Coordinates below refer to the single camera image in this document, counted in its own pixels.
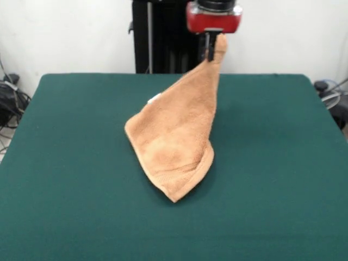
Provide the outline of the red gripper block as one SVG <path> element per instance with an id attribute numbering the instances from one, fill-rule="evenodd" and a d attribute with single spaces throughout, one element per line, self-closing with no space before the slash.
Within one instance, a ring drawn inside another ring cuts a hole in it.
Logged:
<path id="1" fill-rule="evenodd" d="M 234 8 L 227 13 L 214 13 L 200 8 L 187 8 L 187 27 L 192 33 L 205 32 L 205 59 L 214 60 L 215 44 L 218 32 L 235 33 L 239 27 L 243 10 Z"/>

